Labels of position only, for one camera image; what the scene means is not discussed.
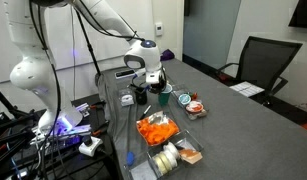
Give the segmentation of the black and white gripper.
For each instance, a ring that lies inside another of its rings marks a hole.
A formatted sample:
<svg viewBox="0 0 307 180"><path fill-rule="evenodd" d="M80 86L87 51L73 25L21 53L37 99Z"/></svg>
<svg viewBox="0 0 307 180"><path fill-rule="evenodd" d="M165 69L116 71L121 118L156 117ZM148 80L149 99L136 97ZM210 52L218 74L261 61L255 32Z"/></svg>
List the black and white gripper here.
<svg viewBox="0 0 307 180"><path fill-rule="evenodd" d="M146 73L148 90L153 94L160 94L166 88L166 75L164 69Z"/></svg>

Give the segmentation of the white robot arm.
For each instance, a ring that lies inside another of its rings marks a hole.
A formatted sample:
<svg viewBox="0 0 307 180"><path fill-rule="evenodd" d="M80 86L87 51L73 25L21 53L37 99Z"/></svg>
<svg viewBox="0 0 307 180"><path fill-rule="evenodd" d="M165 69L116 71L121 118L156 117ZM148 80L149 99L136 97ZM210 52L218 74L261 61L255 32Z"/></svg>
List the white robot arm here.
<svg viewBox="0 0 307 180"><path fill-rule="evenodd" d="M166 75L157 44L146 40L106 0L2 0L11 41L20 49L22 60L10 73L13 85L33 92L47 107L38 129L47 133L60 121L67 129L76 127L82 115L71 104L65 90L56 84L55 59L49 48L44 12L69 5L98 32L125 39L130 49L124 55L127 67L142 72L149 91L161 93Z"/></svg>

